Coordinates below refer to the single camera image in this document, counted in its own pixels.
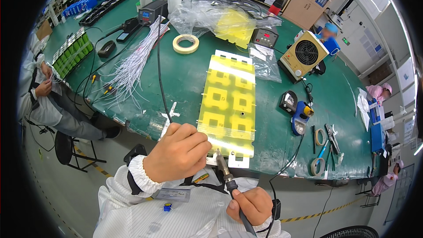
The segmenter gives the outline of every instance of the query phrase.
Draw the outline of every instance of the green table surface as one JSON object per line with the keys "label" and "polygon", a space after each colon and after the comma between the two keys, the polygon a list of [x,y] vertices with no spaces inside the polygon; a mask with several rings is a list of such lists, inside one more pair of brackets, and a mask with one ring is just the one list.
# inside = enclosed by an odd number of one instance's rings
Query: green table surface
{"label": "green table surface", "polygon": [[[111,31],[110,28],[123,23],[125,20],[137,15],[135,3],[138,0],[126,0],[101,18],[94,27],[102,29],[104,32]],[[66,35],[75,33],[80,26],[73,17],[66,20],[65,24],[60,24],[53,29],[50,40],[44,50],[46,60],[51,61],[54,53],[66,40]],[[206,81],[206,71],[209,67],[211,55],[214,55],[216,49],[239,54],[248,57],[248,53],[240,52],[234,44],[216,38],[211,32],[200,37],[198,50],[192,54],[182,55],[173,50],[172,40],[178,36],[178,32],[172,26],[160,41],[160,61],[161,78],[165,92],[166,102],[169,110],[173,102],[177,102],[175,112],[179,117],[173,117],[177,123],[190,123],[196,126],[200,112],[200,103]],[[278,50],[286,50],[288,44],[293,43],[294,36],[301,30],[296,25],[285,20],[281,26],[278,26],[279,39],[276,43]],[[149,28],[142,30],[135,35],[134,40],[127,49],[134,48],[149,32]],[[96,52],[109,40],[115,40],[121,33],[117,32],[108,38],[101,40],[96,47]],[[99,29],[88,29],[87,34],[93,44],[104,35]],[[117,48],[110,57],[117,54],[125,47],[125,44],[117,43]],[[116,69],[119,58],[128,57],[133,51],[125,50],[119,57],[111,60],[98,73],[103,75],[100,81],[95,81],[91,92],[85,95],[91,101],[103,95],[101,89],[103,81],[107,82],[111,78],[104,77]],[[275,52],[279,59],[281,54]],[[94,54],[90,53],[79,65],[67,76],[66,81],[70,84],[73,91],[82,95],[85,82],[76,90],[82,80],[89,74],[93,62]],[[94,69],[104,64],[107,59],[100,59],[95,55]],[[313,154],[313,134],[311,126],[325,130],[325,124],[335,124],[335,130],[338,131],[336,138],[341,152],[344,153],[342,162],[332,171],[330,162],[327,179],[354,179],[363,178],[367,175],[367,167],[372,166],[370,131],[366,132],[361,120],[360,112],[357,117],[354,110],[354,99],[348,86],[351,84],[355,97],[358,96],[360,87],[365,90],[357,76],[340,59],[326,57],[326,72],[324,75],[313,74],[307,76],[307,83],[313,84],[312,95],[314,98],[313,109],[315,114],[307,123],[307,131],[304,135],[298,156],[292,165],[285,171],[285,175],[290,177],[305,177],[313,179],[324,178],[322,176],[312,176],[310,172],[310,163],[316,158],[323,148],[317,146],[316,154]],[[302,83],[293,84],[280,71],[282,83],[267,81],[256,78],[256,136],[254,145],[254,157],[250,159],[249,170],[268,174],[276,174],[282,166],[285,166],[292,158],[297,149],[300,136],[295,136],[291,129],[291,116],[281,110],[278,105],[282,93],[291,89],[299,100],[307,101],[307,96]],[[121,124],[127,123],[127,128],[131,131],[144,135],[152,140],[160,138],[161,131],[166,122],[162,116],[165,113],[163,101],[161,98],[158,74],[157,74],[157,48],[151,51],[151,55],[144,67],[141,75],[141,86],[137,91],[149,102],[139,99],[143,111],[136,108],[132,99],[120,103],[119,107],[108,108],[104,106],[106,102],[99,99],[92,107],[110,119],[114,119]],[[325,151],[323,158],[326,160],[329,151]]]}

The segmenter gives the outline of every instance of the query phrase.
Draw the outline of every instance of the human hand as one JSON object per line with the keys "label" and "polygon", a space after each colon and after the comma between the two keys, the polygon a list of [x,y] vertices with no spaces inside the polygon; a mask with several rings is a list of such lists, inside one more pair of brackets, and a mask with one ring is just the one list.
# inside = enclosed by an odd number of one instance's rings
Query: human hand
{"label": "human hand", "polygon": [[35,96],[45,97],[50,94],[52,90],[52,82],[51,80],[46,80],[42,82],[37,88],[35,88]]}
{"label": "human hand", "polygon": [[146,175],[157,183],[195,175],[206,166],[206,155],[212,145],[207,139],[191,124],[171,123],[143,160]]}
{"label": "human hand", "polygon": [[272,198],[261,187],[250,189],[244,193],[234,189],[232,195],[234,199],[230,201],[226,213],[237,222],[242,224],[239,217],[240,207],[253,226],[263,224],[272,215]]}
{"label": "human hand", "polygon": [[41,71],[46,76],[47,80],[50,79],[50,76],[53,74],[52,69],[45,64],[45,62],[41,63]]}

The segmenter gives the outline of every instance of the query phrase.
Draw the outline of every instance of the white wire bundle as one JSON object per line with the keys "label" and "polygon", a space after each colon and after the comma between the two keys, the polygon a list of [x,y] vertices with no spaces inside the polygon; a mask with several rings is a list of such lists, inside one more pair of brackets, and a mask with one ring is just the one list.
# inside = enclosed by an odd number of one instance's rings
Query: white wire bundle
{"label": "white wire bundle", "polygon": [[[141,87],[140,77],[147,59],[150,56],[153,45],[158,38],[158,29],[161,21],[159,22],[159,18],[157,18],[156,21],[150,26],[149,34],[135,47],[136,50],[129,57],[120,60],[121,63],[114,73],[105,76],[114,76],[113,80],[107,82],[104,86],[113,87],[113,90],[116,90],[116,95],[113,98],[105,99],[111,100],[111,102],[105,103],[103,106],[109,105],[109,109],[117,104],[119,110],[121,110],[119,103],[124,102],[126,99],[131,97],[135,106],[141,111],[141,106],[134,98],[134,93],[139,95],[144,100],[150,102],[149,100],[142,97],[135,89],[137,86],[139,86],[141,91],[143,90]],[[160,24],[161,36],[170,30],[168,26],[169,22],[166,24]]]}

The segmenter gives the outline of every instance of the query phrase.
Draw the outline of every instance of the person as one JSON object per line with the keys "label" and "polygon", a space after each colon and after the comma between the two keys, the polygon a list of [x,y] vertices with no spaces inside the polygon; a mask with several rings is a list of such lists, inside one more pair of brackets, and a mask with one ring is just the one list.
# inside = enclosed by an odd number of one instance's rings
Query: person
{"label": "person", "polygon": [[388,83],[384,83],[382,86],[371,85],[366,87],[366,89],[373,98],[379,101],[380,105],[382,105],[384,100],[390,98],[392,94],[392,87]]}
{"label": "person", "polygon": [[357,183],[359,185],[361,184],[367,185],[367,182],[370,181],[372,186],[371,195],[377,196],[395,184],[395,182],[398,179],[398,173],[403,168],[404,168],[404,162],[402,160],[398,160],[398,162],[395,163],[393,174],[388,173],[387,175],[383,177],[376,176],[376,177],[370,177],[370,178],[363,178],[363,179],[359,179]]}
{"label": "person", "polygon": [[330,37],[336,38],[338,34],[338,28],[335,24],[330,22],[326,22],[325,27],[320,30],[319,34],[315,34],[316,38],[320,39],[322,43],[324,43]]}
{"label": "person", "polygon": [[[257,187],[257,179],[238,177],[232,199],[216,173],[206,166],[211,149],[207,140],[207,135],[191,124],[171,123],[148,156],[135,156],[128,166],[119,167],[98,191],[100,215],[93,237],[207,238],[226,231],[246,233],[240,208],[256,232],[264,230],[258,237],[265,237],[272,221],[271,197]],[[202,177],[201,183],[192,183]],[[164,188],[181,197],[188,197],[189,192],[188,202],[158,197],[145,200]],[[166,203],[172,204],[170,211],[164,211]],[[291,235],[275,220],[269,237]]]}
{"label": "person", "polygon": [[117,137],[121,132],[119,126],[106,130],[94,127],[65,95],[65,89],[52,81],[53,72],[45,64],[40,45],[39,39],[32,32],[19,73],[17,119],[26,116],[66,135],[86,140]]}

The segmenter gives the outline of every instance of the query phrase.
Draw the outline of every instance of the fan grille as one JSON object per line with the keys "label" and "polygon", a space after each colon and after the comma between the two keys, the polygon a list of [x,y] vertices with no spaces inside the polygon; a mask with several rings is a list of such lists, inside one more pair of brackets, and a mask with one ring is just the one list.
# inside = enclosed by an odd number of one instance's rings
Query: fan grille
{"label": "fan grille", "polygon": [[309,40],[302,40],[295,46],[295,55],[303,65],[312,65],[317,61],[319,52]]}

